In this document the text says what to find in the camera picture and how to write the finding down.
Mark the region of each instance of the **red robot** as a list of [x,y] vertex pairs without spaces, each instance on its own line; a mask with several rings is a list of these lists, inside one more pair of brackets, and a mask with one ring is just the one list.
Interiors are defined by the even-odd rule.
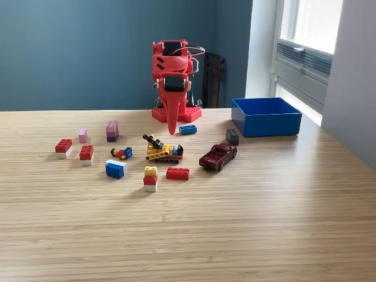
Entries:
[[[198,51],[190,53],[188,49]],[[199,62],[193,57],[204,53],[204,48],[188,45],[184,39],[153,42],[153,80],[160,103],[152,110],[152,116],[160,122],[167,122],[171,135],[175,133],[178,120],[192,122],[202,114],[201,109],[193,104],[188,76],[199,71]]]

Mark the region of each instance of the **white wall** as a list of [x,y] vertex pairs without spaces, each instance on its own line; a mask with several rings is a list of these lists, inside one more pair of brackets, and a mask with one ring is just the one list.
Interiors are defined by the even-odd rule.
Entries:
[[376,1],[344,0],[322,127],[376,169]]
[[246,98],[269,97],[278,0],[253,0]]

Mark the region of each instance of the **white lego brick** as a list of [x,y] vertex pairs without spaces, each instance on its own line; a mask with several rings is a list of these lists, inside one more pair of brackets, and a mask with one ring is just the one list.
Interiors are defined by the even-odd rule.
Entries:
[[144,185],[143,188],[147,192],[157,192],[158,182],[156,185]]
[[118,160],[111,160],[111,159],[107,160],[106,164],[107,163],[111,163],[111,164],[114,164],[114,165],[117,165],[117,166],[122,166],[123,170],[124,170],[124,175],[126,175],[127,172],[128,172],[128,165],[127,165],[127,163],[123,163],[123,162],[119,162]]
[[73,145],[65,153],[55,153],[58,159],[66,159],[73,152]]
[[92,159],[91,160],[80,160],[80,164],[82,166],[91,166],[93,164],[93,160],[94,160],[94,153],[92,155]]

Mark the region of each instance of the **toy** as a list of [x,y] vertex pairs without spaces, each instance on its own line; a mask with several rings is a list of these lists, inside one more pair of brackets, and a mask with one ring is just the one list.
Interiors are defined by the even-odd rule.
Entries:
[[123,160],[126,158],[123,150],[117,150],[115,148],[112,148],[110,152],[113,157],[118,157],[120,160]]
[[80,152],[80,163],[82,166],[91,166],[94,160],[94,148],[92,145],[82,146]]
[[205,169],[212,168],[214,170],[222,170],[223,166],[236,156],[237,149],[235,146],[222,143],[216,144],[199,160],[199,165]]
[[154,149],[160,150],[160,149],[163,148],[163,143],[159,139],[154,141],[154,135],[153,134],[151,134],[150,136],[144,134],[142,136],[142,138],[144,138],[146,141],[148,141],[153,146]]
[[158,176],[156,175],[145,175],[143,178],[144,185],[157,185]]
[[157,192],[158,188],[158,175],[157,175],[157,168],[153,167],[145,167],[145,175],[143,178],[143,187],[145,191],[148,192]]
[[181,135],[196,133],[197,127],[195,125],[179,126],[179,132]]
[[147,192],[157,192],[158,182],[155,185],[144,185],[143,188]]
[[189,180],[189,169],[175,169],[169,167],[166,172],[167,179]]
[[145,175],[157,175],[157,167],[156,166],[145,166]]
[[239,145],[239,134],[235,129],[226,130],[226,140],[229,144],[238,146]]
[[160,157],[154,160],[156,163],[179,163],[180,159],[176,157]]
[[126,163],[117,160],[106,161],[106,174],[117,179],[122,178],[127,173],[128,167]]
[[73,151],[73,143],[71,139],[62,139],[55,146],[55,153],[58,159],[66,159]]
[[108,122],[106,126],[107,142],[116,142],[119,137],[118,122]]
[[78,139],[80,143],[86,143],[88,140],[88,131],[85,128],[80,128],[78,130]]
[[130,157],[132,157],[132,148],[131,147],[127,147],[125,150],[124,150],[124,154],[125,154],[125,159],[129,159]]
[[[189,48],[199,51],[190,53]],[[171,135],[175,133],[178,120],[192,122],[202,115],[201,109],[191,102],[193,97],[187,104],[187,92],[192,96],[188,76],[199,71],[198,61],[192,57],[203,53],[204,48],[188,45],[184,39],[153,42],[153,80],[161,105],[152,110],[152,116],[160,122],[167,122]]]
[[183,158],[183,147],[178,145],[177,149],[175,149],[175,146],[170,144],[163,144],[160,140],[154,141],[154,134],[150,134],[150,136],[144,134],[142,136],[145,140],[156,142],[155,146],[160,147],[163,145],[161,149],[155,149],[153,147],[153,143],[148,142],[147,143],[147,151],[146,151],[146,159],[147,160],[155,160],[160,159],[163,157],[169,157],[169,158],[176,158],[176,159],[182,159]]

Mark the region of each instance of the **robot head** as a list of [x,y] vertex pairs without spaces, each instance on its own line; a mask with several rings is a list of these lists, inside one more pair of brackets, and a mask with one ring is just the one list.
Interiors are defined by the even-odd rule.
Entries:
[[186,108],[186,94],[190,90],[190,82],[185,73],[163,72],[160,74],[158,87],[159,99],[166,109],[169,132],[173,135],[179,117],[179,108],[183,108],[184,111]]

